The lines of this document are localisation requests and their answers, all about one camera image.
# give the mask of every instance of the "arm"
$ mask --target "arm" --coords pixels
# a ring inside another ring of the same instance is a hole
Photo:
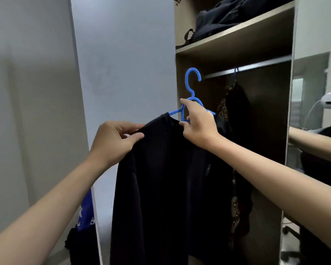
[[[102,124],[87,159],[0,233],[0,265],[42,264],[92,184],[144,136],[124,134],[141,127],[122,121]]]
[[[330,137],[290,127],[289,142],[308,153],[331,161]]]
[[[249,151],[218,134],[213,116],[197,102],[183,100],[190,124],[184,136],[231,165],[278,207],[331,248],[331,186]]]

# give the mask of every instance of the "wooden shelf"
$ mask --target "wooden shelf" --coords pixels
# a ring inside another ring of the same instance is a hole
[[[176,50],[202,63],[245,64],[291,54],[295,2]]]

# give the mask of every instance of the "blue hanger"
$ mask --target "blue hanger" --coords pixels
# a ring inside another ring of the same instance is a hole
[[[199,100],[198,98],[195,97],[194,90],[192,90],[190,88],[190,86],[189,86],[189,74],[192,71],[194,71],[197,74],[197,79],[199,80],[199,82],[201,81],[201,74],[200,74],[200,72],[196,68],[190,68],[189,70],[186,71],[186,74],[185,74],[185,86],[186,86],[186,89],[191,93],[191,97],[189,97],[187,99],[188,100],[197,101],[203,107],[204,105],[202,104],[201,100]],[[173,114],[176,114],[178,112],[181,112],[181,120],[182,121],[187,121],[187,120],[184,119],[184,109],[185,109],[185,105],[182,104],[180,109],[175,110],[175,111],[172,111],[172,112],[169,112],[169,115],[173,115]]]

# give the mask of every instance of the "metal clothes rod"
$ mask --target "metal clothes rod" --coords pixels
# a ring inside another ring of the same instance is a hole
[[[236,72],[242,72],[242,71],[247,71],[247,70],[252,70],[252,69],[261,68],[261,67],[265,67],[265,66],[270,66],[270,65],[274,65],[274,64],[278,64],[278,63],[282,63],[282,62],[287,62],[287,61],[291,61],[291,59],[292,59],[291,55],[278,57],[276,59],[270,59],[270,60],[266,60],[266,61],[263,61],[263,62],[258,62],[258,63],[254,63],[254,64],[242,66],[242,67],[237,67]],[[221,72],[215,72],[215,73],[205,75],[204,79],[214,78],[214,77],[227,75],[227,74],[232,74],[232,73],[234,73],[234,69],[221,71]]]

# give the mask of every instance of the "gray door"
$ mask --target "gray door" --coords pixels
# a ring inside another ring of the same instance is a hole
[[[173,0],[71,0],[88,144],[106,120],[146,123],[177,108]],[[109,264],[117,167],[93,186]]]

